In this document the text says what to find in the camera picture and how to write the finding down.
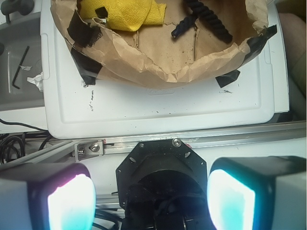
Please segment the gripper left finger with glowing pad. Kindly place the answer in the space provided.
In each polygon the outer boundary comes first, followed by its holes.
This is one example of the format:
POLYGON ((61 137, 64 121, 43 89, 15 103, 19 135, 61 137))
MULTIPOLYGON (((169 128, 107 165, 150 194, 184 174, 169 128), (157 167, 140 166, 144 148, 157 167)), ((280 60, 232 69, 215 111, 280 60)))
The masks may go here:
POLYGON ((95 206, 95 186, 81 163, 0 167, 2 230, 89 230, 95 206))

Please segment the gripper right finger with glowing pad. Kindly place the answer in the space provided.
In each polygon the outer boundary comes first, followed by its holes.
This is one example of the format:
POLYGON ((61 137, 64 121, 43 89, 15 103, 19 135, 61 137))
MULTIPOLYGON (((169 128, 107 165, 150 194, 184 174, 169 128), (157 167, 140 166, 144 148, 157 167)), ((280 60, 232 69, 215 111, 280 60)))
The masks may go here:
POLYGON ((307 160, 298 156, 221 157, 207 201, 218 230, 305 230, 307 160))

